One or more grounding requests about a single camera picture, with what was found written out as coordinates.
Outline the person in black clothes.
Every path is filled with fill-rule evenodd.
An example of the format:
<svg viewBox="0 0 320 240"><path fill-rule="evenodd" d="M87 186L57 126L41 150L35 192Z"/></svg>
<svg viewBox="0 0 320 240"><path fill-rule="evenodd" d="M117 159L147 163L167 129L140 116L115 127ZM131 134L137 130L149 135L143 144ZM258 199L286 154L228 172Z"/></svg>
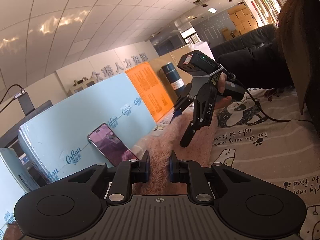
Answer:
<svg viewBox="0 0 320 240"><path fill-rule="evenodd" d="M319 0L286 0L276 38L256 50L221 55L218 62L246 88L293 86L300 111L319 121Z"/></svg>

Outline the dark blue thermos bottle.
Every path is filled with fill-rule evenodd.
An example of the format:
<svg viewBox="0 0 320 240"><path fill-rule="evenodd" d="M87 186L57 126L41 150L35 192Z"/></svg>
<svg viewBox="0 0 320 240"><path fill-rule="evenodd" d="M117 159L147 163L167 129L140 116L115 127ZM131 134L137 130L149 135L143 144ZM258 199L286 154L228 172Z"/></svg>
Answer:
<svg viewBox="0 0 320 240"><path fill-rule="evenodd" d="M176 95L180 96L185 88L185 84L177 72L174 64L172 62L168 62L161 69L163 70Z"/></svg>

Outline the white paper bag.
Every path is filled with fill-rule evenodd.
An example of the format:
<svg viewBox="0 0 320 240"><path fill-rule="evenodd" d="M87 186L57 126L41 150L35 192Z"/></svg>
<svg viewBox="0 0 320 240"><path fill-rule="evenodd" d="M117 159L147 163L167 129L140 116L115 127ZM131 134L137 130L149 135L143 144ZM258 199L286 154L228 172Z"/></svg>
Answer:
<svg viewBox="0 0 320 240"><path fill-rule="evenodd" d="M212 54L212 51L208 45L208 43L206 41L201 41L199 43L196 43L196 44L193 44L191 46L193 48L193 50L199 50L201 51L202 53L206 54L207 56L209 56L211 59L215 59L213 54Z"/></svg>

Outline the orange paper sheet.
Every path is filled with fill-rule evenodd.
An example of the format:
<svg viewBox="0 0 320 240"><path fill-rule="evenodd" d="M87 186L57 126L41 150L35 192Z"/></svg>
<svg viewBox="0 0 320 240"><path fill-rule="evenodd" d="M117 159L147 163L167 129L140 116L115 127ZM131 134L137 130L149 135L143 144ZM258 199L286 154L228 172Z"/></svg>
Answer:
<svg viewBox="0 0 320 240"><path fill-rule="evenodd" d="M148 62L125 71L155 122L173 107L172 100Z"/></svg>

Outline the brown cardboard box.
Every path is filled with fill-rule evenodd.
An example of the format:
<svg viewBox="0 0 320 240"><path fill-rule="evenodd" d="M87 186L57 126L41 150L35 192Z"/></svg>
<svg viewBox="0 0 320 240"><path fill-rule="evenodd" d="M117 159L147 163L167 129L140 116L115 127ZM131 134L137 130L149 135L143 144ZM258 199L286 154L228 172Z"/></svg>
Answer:
<svg viewBox="0 0 320 240"><path fill-rule="evenodd" d="M186 45L183 46L182 48L178 48L176 50L173 50L169 53L166 53L165 55L162 55L154 60L151 60L149 62L151 68L153 71L156 73L160 81L162 82L164 88L166 89L167 93L169 94L171 100L173 103L176 102L178 96L174 92L174 89L172 88L170 82L168 81L166 75L164 74L162 67L166 65L167 63L172 63L174 67L176 68L178 74L180 75L182 81L184 82L185 85L187 85L191 80L192 77L190 74L180 70L177 67L177 64L184 54L191 52L193 50L197 49L197 46L195 45Z"/></svg>

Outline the black sofa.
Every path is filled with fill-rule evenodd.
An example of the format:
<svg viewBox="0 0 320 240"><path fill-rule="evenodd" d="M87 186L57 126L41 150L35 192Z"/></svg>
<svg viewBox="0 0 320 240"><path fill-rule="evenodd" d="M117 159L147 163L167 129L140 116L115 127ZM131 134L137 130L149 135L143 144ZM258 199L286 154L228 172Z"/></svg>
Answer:
<svg viewBox="0 0 320 240"><path fill-rule="evenodd" d="M252 50L260 48L272 42L276 35L276 25L268 24L243 35L232 38L211 48L213 56L217 59L220 55L233 51L250 48Z"/></svg>

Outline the left light blue carton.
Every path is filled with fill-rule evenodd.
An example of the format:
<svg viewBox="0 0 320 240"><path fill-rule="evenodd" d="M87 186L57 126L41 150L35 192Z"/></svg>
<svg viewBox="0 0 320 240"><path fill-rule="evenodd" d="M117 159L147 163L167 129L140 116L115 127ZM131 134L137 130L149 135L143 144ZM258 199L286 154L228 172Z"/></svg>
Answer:
<svg viewBox="0 0 320 240"><path fill-rule="evenodd" d="M16 152L1 148L1 237L8 224L15 221L14 208L25 194L39 188L39 185L23 166Z"/></svg>

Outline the light blue carton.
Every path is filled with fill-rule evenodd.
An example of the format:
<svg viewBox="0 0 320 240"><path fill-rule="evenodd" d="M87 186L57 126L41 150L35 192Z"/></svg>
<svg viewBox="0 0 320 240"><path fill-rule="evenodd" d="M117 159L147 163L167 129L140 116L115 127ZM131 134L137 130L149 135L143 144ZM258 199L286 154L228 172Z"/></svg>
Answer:
<svg viewBox="0 0 320 240"><path fill-rule="evenodd" d="M20 146L47 183L96 163L108 163L88 135L107 124L132 148L156 123L124 73L60 101L23 124Z"/></svg>
<svg viewBox="0 0 320 240"><path fill-rule="evenodd" d="M16 152L1 148L1 237L8 224L15 221L14 208L25 194L39 188L39 185L23 166Z"/></svg>

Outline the brown leather garment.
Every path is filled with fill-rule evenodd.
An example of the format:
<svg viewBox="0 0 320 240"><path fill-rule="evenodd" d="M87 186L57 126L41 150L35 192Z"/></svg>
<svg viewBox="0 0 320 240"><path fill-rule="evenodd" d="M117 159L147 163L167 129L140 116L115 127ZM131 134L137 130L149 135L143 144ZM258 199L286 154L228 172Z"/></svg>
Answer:
<svg viewBox="0 0 320 240"><path fill-rule="evenodd" d="M19 240L23 237L23 233L16 222L9 223L7 226L3 240Z"/></svg>

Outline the right light blue carton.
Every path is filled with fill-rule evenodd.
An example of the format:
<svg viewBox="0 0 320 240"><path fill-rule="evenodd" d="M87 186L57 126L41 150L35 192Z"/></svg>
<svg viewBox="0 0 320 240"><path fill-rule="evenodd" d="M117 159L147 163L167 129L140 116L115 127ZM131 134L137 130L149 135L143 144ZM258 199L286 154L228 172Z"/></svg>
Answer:
<svg viewBox="0 0 320 240"><path fill-rule="evenodd" d="M60 101L23 124L20 146L47 183L96 163L108 163L88 135L107 124L132 148L156 123L124 73Z"/></svg>

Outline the patterned beige bed sheet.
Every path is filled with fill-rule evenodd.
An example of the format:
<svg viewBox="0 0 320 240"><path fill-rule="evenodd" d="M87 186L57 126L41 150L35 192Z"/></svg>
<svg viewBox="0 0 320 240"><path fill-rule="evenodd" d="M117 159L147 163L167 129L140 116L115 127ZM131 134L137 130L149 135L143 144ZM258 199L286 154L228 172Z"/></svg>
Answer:
<svg viewBox="0 0 320 240"><path fill-rule="evenodd" d="M292 88L252 88L240 102L214 112L212 123L196 132L186 148L180 139L193 108L164 117L133 147L151 155L150 182L133 186L137 194L184 194L185 184L169 180L169 155L209 167L222 163L298 195L307 207L301 239L319 239L319 137L307 111L300 111Z"/></svg>

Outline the black smartphone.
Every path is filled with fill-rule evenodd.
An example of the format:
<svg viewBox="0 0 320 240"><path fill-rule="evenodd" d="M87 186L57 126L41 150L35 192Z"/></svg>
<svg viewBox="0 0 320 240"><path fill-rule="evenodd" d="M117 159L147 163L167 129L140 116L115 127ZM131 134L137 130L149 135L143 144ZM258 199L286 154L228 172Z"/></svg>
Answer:
<svg viewBox="0 0 320 240"><path fill-rule="evenodd" d="M107 124L101 124L87 138L112 166L116 167L123 161L138 159Z"/></svg>

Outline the black power adapter right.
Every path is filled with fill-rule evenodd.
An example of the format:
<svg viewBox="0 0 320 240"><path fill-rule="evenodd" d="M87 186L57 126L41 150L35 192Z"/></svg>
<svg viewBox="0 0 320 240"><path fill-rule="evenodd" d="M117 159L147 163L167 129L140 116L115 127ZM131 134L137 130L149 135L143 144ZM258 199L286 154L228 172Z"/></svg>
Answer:
<svg viewBox="0 0 320 240"><path fill-rule="evenodd" d="M25 91L25 89L21 89L15 96L15 100L18 100L20 107L25 114L25 116L29 115L31 112L35 110L34 105L28 95L28 93Z"/></svg>

